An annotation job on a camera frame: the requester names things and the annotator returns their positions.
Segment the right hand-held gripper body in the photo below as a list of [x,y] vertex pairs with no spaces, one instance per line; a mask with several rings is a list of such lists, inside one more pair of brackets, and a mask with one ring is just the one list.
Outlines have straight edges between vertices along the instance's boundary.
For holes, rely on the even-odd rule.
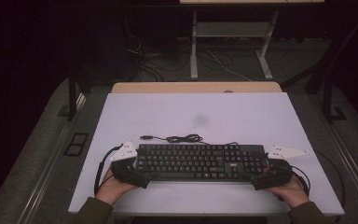
[[268,186],[278,187],[290,182],[293,169],[288,159],[308,155],[307,150],[274,145],[268,153]]

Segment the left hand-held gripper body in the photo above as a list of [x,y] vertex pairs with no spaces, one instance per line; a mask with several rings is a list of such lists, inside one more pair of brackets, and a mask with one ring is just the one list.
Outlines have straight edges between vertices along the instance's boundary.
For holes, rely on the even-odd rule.
[[146,175],[136,170],[133,166],[137,160],[137,156],[137,150],[131,141],[123,144],[114,153],[110,161],[111,170],[115,179],[136,187],[139,187],[141,181],[146,181]]

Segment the black computer keyboard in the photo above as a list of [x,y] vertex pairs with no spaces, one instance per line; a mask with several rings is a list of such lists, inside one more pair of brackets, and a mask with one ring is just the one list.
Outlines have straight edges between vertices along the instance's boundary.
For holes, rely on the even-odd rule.
[[267,168],[261,145],[141,144],[136,169],[158,181],[248,182]]

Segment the person's right hand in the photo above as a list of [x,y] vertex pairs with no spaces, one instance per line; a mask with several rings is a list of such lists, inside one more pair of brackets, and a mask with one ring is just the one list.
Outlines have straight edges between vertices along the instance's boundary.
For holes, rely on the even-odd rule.
[[309,196],[303,190],[300,181],[294,175],[291,177],[291,180],[287,184],[279,187],[269,188],[267,191],[271,192],[276,197],[282,198],[291,209],[310,201]]

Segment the person's left hand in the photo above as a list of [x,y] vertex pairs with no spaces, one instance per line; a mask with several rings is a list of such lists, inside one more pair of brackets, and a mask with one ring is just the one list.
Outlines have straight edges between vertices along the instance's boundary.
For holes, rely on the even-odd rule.
[[95,198],[104,203],[114,205],[125,193],[133,189],[136,189],[136,186],[116,180],[112,171],[108,169]]

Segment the white table board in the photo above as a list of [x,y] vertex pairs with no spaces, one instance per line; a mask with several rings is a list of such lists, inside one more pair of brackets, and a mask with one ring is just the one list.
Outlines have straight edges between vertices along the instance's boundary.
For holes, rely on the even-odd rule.
[[[200,135],[209,144],[256,144],[271,151],[290,147],[304,156],[289,162],[310,179],[310,198],[328,216],[343,209],[319,163],[287,94],[281,93],[111,93],[82,168],[69,210],[77,212],[92,196],[105,153],[148,135],[158,144],[166,136]],[[152,182],[126,193],[117,216],[268,217],[287,206],[246,183]]]

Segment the short black metal stand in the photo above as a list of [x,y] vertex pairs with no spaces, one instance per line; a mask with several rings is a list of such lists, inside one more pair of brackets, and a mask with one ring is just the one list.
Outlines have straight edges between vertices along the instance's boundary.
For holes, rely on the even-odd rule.
[[84,102],[84,93],[82,91],[82,85],[79,80],[78,74],[75,70],[71,70],[68,76],[69,87],[69,113],[68,120],[72,121],[76,115],[76,112],[80,110],[80,107]]

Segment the tall black metal stand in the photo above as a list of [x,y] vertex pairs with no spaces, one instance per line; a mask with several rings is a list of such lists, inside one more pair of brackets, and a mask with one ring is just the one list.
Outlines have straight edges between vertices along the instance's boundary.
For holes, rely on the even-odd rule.
[[351,37],[351,23],[345,19],[344,12],[338,11],[330,21],[326,33],[331,38],[331,44],[324,56],[314,65],[300,72],[299,74],[285,80],[280,84],[284,90],[299,80],[310,77],[305,91],[308,94],[316,94],[320,88],[324,88],[323,115],[329,121],[341,118],[341,115],[333,116],[331,113],[332,88],[333,88],[333,67],[336,64],[340,53],[345,49]]

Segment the black floor socket frame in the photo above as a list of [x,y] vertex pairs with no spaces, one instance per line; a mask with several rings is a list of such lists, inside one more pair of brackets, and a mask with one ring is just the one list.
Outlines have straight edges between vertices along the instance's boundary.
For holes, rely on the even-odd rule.
[[89,135],[87,133],[75,133],[72,139],[63,152],[64,156],[78,157],[82,154],[83,149],[87,143]]

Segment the aluminium floor rail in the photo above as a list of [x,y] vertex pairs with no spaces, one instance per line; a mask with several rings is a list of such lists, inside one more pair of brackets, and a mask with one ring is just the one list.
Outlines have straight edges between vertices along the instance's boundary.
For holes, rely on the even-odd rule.
[[[81,111],[86,103],[87,98],[83,93],[80,93],[75,100],[75,112]],[[48,188],[49,182],[51,181],[54,173],[56,163],[62,153],[64,152],[65,141],[71,135],[73,127],[76,125],[77,114],[75,113],[70,121],[66,121],[61,129],[60,135],[55,142],[54,148],[51,150],[51,154],[48,158],[48,162],[43,169],[43,172],[38,176],[36,184],[31,191],[31,195],[27,200],[17,224],[31,224],[34,215],[42,202],[43,197]]]
[[315,143],[315,151],[338,197],[344,214],[338,224],[358,224],[358,113],[343,97],[333,101],[333,116],[329,122],[322,113],[322,103],[310,97],[311,108],[324,132]]

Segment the grey metal desk frame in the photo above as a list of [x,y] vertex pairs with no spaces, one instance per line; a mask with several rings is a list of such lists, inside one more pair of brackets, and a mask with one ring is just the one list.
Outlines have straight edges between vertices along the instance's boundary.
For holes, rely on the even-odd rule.
[[197,58],[198,37],[262,37],[264,43],[255,52],[255,55],[264,77],[266,79],[273,79],[265,56],[278,16],[279,12],[274,11],[269,21],[199,21],[198,13],[194,12],[192,16],[191,54],[189,56],[190,78],[193,80],[199,78]]

